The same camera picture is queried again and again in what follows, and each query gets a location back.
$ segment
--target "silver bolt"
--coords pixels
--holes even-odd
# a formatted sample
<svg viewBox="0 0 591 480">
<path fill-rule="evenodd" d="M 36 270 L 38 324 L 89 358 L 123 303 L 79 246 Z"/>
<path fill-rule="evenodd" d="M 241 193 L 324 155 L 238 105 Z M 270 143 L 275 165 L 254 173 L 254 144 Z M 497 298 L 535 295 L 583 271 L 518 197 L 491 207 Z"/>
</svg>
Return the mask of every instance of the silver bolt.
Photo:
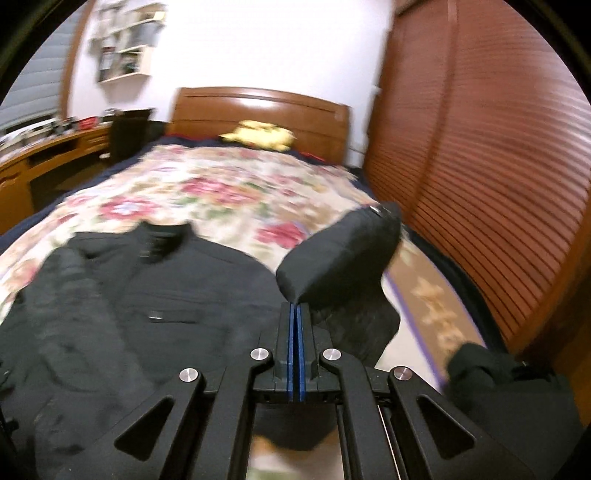
<svg viewBox="0 0 591 480">
<path fill-rule="evenodd" d="M 413 371 L 409 367 L 395 367 L 394 376 L 399 380 L 405 381 L 412 377 Z"/>
<path fill-rule="evenodd" d="M 327 360 L 338 360 L 340 358 L 340 352 L 336 348 L 327 348 L 322 352 L 322 356 Z"/>
<path fill-rule="evenodd" d="M 185 370 L 178 374 L 178 377 L 183 382 L 192 382 L 193 380 L 197 380 L 198 376 L 199 372 L 197 372 L 197 370 L 195 370 L 194 368 L 185 368 Z"/>
<path fill-rule="evenodd" d="M 253 360 L 257 360 L 257 361 L 264 360 L 268 356 L 269 356 L 269 350 L 267 350 L 266 348 L 255 348 L 251 352 L 251 358 Z"/>
</svg>

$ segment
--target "stuffed animal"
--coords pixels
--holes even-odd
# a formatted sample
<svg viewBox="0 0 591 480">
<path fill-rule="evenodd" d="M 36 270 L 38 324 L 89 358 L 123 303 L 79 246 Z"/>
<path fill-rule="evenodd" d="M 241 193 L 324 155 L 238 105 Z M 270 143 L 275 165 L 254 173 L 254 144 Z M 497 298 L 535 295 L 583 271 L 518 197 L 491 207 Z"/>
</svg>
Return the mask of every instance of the stuffed animal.
<svg viewBox="0 0 591 480">
<path fill-rule="evenodd" d="M 243 120 L 233 132 L 220 137 L 229 142 L 279 152 L 289 150 L 294 141 L 294 135 L 289 130 L 255 120 Z"/>
</svg>

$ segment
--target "window blind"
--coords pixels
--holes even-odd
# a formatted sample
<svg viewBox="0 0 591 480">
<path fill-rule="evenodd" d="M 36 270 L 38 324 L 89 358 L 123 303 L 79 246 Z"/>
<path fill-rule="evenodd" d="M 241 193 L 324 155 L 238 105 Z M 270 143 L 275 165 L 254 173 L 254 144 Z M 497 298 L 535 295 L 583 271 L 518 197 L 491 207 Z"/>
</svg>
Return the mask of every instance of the window blind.
<svg viewBox="0 0 591 480">
<path fill-rule="evenodd" d="M 45 40 L 12 84 L 0 105 L 0 130 L 56 113 L 63 69 L 83 8 Z"/>
</svg>

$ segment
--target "headboard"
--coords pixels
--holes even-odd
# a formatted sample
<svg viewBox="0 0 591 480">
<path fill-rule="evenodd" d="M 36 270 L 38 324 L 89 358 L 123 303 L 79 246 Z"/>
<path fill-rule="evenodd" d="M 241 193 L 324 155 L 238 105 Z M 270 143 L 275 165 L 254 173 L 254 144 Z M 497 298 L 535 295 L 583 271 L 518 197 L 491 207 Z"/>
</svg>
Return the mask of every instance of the headboard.
<svg viewBox="0 0 591 480">
<path fill-rule="evenodd" d="M 215 137 L 241 120 L 257 120 L 287 128 L 293 147 L 328 163 L 340 164 L 349 136 L 349 107 L 319 98 L 242 87 L 181 88 L 167 134 Z"/>
</svg>

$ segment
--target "desk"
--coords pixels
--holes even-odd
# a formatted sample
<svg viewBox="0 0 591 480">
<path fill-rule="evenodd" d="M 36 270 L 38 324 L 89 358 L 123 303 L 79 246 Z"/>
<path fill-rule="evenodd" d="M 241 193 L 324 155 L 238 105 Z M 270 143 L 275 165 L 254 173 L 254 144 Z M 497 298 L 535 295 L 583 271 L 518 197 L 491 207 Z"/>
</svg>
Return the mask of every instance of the desk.
<svg viewBox="0 0 591 480">
<path fill-rule="evenodd" d="M 86 155 L 105 151 L 109 125 L 62 135 L 14 155 L 0 164 L 0 234 L 35 213 L 31 181 Z"/>
</svg>

